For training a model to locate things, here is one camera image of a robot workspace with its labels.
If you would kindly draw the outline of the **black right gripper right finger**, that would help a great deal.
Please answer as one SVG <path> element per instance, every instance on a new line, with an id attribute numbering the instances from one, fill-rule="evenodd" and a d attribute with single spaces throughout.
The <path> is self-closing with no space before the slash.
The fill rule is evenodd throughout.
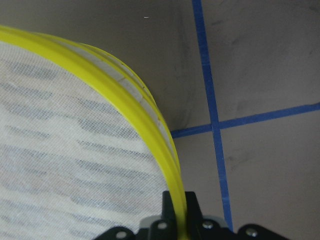
<path id="1" fill-rule="evenodd" d="M 193 191 L 185 193 L 187 230 L 192 240 L 285 240 L 286 237 L 261 225 L 245 224 L 237 232 L 230 230 L 223 219 L 202 214 Z"/>

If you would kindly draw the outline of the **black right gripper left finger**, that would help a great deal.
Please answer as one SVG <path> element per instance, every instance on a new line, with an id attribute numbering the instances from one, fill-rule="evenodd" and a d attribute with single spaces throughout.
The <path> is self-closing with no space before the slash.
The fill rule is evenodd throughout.
<path id="1" fill-rule="evenodd" d="M 96 237 L 97 240 L 176 240 L 177 238 L 176 215 L 168 191 L 162 193 L 161 214 L 143 218 L 136 233 L 126 226 L 115 226 Z"/>

